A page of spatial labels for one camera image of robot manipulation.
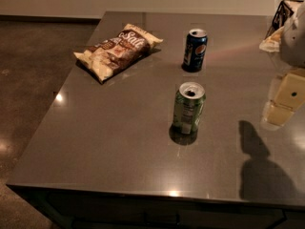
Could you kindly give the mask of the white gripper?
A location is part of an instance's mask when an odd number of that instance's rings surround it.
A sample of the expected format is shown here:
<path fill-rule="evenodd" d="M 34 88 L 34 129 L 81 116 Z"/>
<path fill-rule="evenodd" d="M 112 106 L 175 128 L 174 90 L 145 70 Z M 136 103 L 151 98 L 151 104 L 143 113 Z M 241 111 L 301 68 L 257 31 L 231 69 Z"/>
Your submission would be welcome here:
<path fill-rule="evenodd" d="M 281 27 L 264 39 L 259 48 L 279 52 L 281 60 L 291 66 L 305 67 L 305 4 L 302 3 Z M 262 114 L 268 127 L 282 127 L 305 103 L 305 71 L 288 71 L 271 84 Z"/>

